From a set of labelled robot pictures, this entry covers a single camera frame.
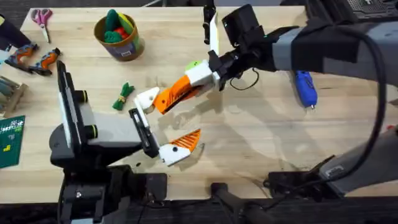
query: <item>wooden table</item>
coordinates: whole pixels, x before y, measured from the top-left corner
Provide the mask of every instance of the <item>wooden table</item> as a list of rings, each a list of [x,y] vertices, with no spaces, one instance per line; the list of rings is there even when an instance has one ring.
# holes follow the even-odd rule
[[[219,21],[232,7],[219,7]],[[48,30],[52,43],[44,42],[39,27],[29,16],[22,31],[41,49],[38,60],[58,47],[61,60],[72,74],[75,87],[87,90],[96,111],[127,116],[134,104],[132,95],[122,113],[111,105],[121,86],[129,81],[136,93],[171,86],[192,60],[207,58],[203,43],[202,8],[117,8],[134,18],[146,49],[137,60],[117,62],[95,40],[93,28],[106,15],[105,8],[53,9]],[[304,25],[303,7],[256,7],[266,32],[282,26]],[[231,50],[222,26],[220,52]],[[4,65],[1,75],[30,86],[15,115],[25,114],[26,124],[20,163],[0,170],[0,203],[55,202],[63,178],[51,165],[49,137],[61,123],[56,75],[41,77]],[[139,152],[118,164],[130,164],[136,172],[165,172],[169,175],[168,199],[207,198],[212,182],[226,182],[232,193],[245,198],[268,197],[260,188],[270,171],[309,169],[332,154],[341,154],[367,140],[376,109],[373,82],[335,75],[314,74],[319,99],[316,111],[305,111],[287,72],[260,72],[260,81],[246,91],[227,86],[224,92],[209,93],[185,101],[161,116],[147,116],[161,143],[166,139],[202,128],[200,146],[176,166]],[[255,79],[246,72],[235,85]],[[385,124],[398,122],[397,108],[387,107]],[[397,195],[396,183],[381,184],[350,195]]]

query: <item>cutting mat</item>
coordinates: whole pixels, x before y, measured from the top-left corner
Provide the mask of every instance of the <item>cutting mat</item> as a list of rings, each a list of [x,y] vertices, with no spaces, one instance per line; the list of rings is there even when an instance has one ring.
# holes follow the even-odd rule
[[[25,116],[0,121],[0,168],[19,163]]]

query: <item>cup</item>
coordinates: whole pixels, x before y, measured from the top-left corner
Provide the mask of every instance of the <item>cup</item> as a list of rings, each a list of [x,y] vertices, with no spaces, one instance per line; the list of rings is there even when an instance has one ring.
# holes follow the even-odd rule
[[[125,16],[131,22],[134,28],[129,37],[118,43],[109,44],[104,42],[106,17],[103,17],[101,20],[99,20],[94,27],[95,38],[116,60],[119,61],[134,60],[138,58],[138,56],[140,56],[144,51],[144,43],[138,35],[136,23],[128,15]]]

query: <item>gray robot arm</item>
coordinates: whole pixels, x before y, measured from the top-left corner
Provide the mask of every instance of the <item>gray robot arm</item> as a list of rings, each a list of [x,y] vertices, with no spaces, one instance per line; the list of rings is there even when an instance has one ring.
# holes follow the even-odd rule
[[[358,28],[364,31],[366,35],[372,38],[373,41],[378,45],[380,51],[383,54],[384,62],[387,72],[387,83],[390,85],[398,86],[398,22],[383,22],[379,24],[369,24],[368,26],[353,26],[353,29]],[[374,69],[373,58],[369,53],[369,49],[363,42],[359,42],[356,57],[354,61],[347,62],[344,60],[337,60],[327,56],[328,49],[322,49],[329,45],[327,48],[337,48],[337,51],[341,55],[354,54],[352,48],[346,48],[345,43],[342,42],[340,45],[330,42],[329,39],[321,39],[322,35],[319,35],[319,39],[309,38],[301,42],[297,42],[296,45],[306,45],[310,49],[318,49],[319,52],[301,52],[302,58],[294,57],[299,54],[294,53],[294,45],[299,34],[303,31],[303,28],[292,29],[279,37],[279,40],[272,44],[272,58],[276,70],[306,70],[310,72],[321,72],[331,73],[336,75],[344,75],[348,77],[363,78],[367,80],[376,81],[376,72]],[[308,57],[315,58],[316,56],[323,56],[316,60],[322,61],[322,67],[314,69],[313,61],[307,60],[307,63],[300,64],[300,61],[306,60]]]
[[[387,83],[398,86],[398,22],[384,22],[380,24],[351,25],[352,29],[361,30],[368,35],[379,47],[387,73]],[[278,41],[272,44],[272,58],[276,70],[306,70],[310,72],[332,73],[348,77],[363,78],[376,81],[376,71],[374,59],[368,47],[363,43],[358,43],[357,52],[352,52],[353,48],[345,47],[344,41],[340,46],[333,45],[329,38],[322,39],[322,35],[299,40],[302,38],[300,33],[303,28],[291,29],[282,34]],[[298,57],[295,50],[308,47],[309,51],[302,53],[302,58]],[[337,51],[344,58],[351,54],[351,61],[345,57],[338,60],[339,55],[333,55],[330,48],[337,47]],[[379,184],[398,179],[398,137],[397,130],[392,129],[381,134],[374,146],[372,153],[364,164],[352,175],[343,179],[329,182],[328,185],[340,196],[355,189],[372,184]],[[350,170],[358,161],[364,151],[365,144],[360,145],[347,153],[334,157],[319,170],[318,175],[321,179],[329,179]]]

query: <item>black wire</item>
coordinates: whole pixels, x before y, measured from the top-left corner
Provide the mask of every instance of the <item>black wire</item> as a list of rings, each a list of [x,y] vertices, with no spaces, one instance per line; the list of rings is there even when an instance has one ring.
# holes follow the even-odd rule
[[[238,88],[238,87],[236,87],[236,86],[234,86],[234,85],[232,84],[232,80],[235,79],[235,77],[233,77],[233,78],[229,81],[229,84],[232,86],[232,88],[234,88],[235,90],[243,91],[243,90],[247,90],[247,89],[249,89],[249,88],[252,88],[255,84],[257,84],[257,82],[258,82],[259,79],[260,79],[260,74],[259,74],[259,72],[257,72],[254,68],[252,68],[251,70],[257,74],[256,81],[254,81],[254,83],[253,83],[252,85],[250,85],[250,86],[248,86],[248,87],[246,87],[246,88]]]
[[[62,193],[65,189],[65,177],[62,180],[60,195],[58,196],[58,204],[57,204],[57,223],[61,224],[61,204],[62,204]]]
[[[142,215],[145,212],[146,207],[147,207],[147,205],[143,205],[142,206],[142,210],[141,210],[141,213],[139,214],[139,217],[138,217],[138,220],[137,220],[137,224],[139,224],[141,222],[141,218],[142,218]]]
[[[362,40],[368,46],[368,49],[369,49],[371,55],[373,56],[374,67],[376,69],[376,78],[378,81],[378,86],[377,86],[378,98],[377,98],[376,119],[374,122],[372,133],[368,139],[368,143],[365,146],[363,153],[361,154],[358,161],[355,163],[355,165],[350,170],[348,170],[347,172],[338,174],[329,179],[311,181],[311,182],[308,182],[301,186],[298,186],[298,187],[292,189],[289,193],[285,194],[284,197],[282,197],[281,199],[279,199],[278,201],[274,202],[273,204],[271,204],[270,206],[268,206],[266,208],[264,208],[262,205],[259,205],[264,211],[268,211],[268,210],[274,208],[275,206],[277,206],[278,204],[280,204],[287,198],[293,196],[294,194],[296,194],[299,190],[301,190],[303,188],[311,187],[311,186],[318,185],[318,184],[325,184],[328,182],[337,181],[337,180],[340,180],[342,178],[345,178],[345,177],[353,174],[364,164],[366,159],[369,157],[369,155],[377,141],[377,138],[379,137],[379,134],[380,134],[380,131],[382,128],[382,124],[384,121],[384,116],[386,113],[386,88],[387,88],[386,87],[387,75],[386,75],[386,68],[384,66],[384,60],[382,57],[382,53],[381,53],[379,47],[376,45],[376,43],[369,36],[359,32],[359,31],[347,28],[347,27],[335,27],[335,28],[336,28],[336,30],[338,30],[346,35],[350,35],[352,37]]]
[[[176,209],[176,208],[183,208],[183,207],[187,207],[187,206],[191,206],[191,205],[197,205],[197,204],[201,204],[201,203],[206,203],[211,201],[213,198],[209,198],[206,200],[200,200],[197,202],[190,202],[190,203],[185,203],[182,205],[178,205],[178,206],[159,206],[159,207],[155,207],[155,206],[151,206],[151,205],[147,205],[147,207],[152,208],[152,209]]]

